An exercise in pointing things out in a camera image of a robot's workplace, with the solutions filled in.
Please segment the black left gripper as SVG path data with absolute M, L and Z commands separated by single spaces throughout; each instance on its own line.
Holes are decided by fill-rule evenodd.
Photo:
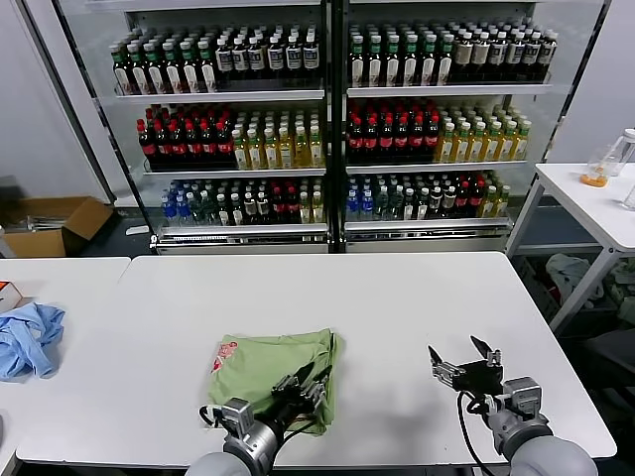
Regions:
M 308 421 L 318 419 L 318 409 L 326 396 L 331 366 L 328 365 L 316 373 L 302 389 L 314 366 L 314 362 L 309 362 L 294 374 L 284 376 L 272 388 L 272 403 L 267 409 L 267 422 L 273 427 L 288 429 L 298 417 Z

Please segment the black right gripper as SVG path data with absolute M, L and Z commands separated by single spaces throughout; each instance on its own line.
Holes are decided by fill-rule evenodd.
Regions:
M 503 392 L 501 351 L 492 349 L 484 340 L 474 335 L 470 336 L 470 341 L 481 359 L 458 367 L 443 360 L 429 345 L 433 376 L 442 383 L 452 383 L 451 387 L 457 392 L 470 392 L 474 396 L 500 395 Z

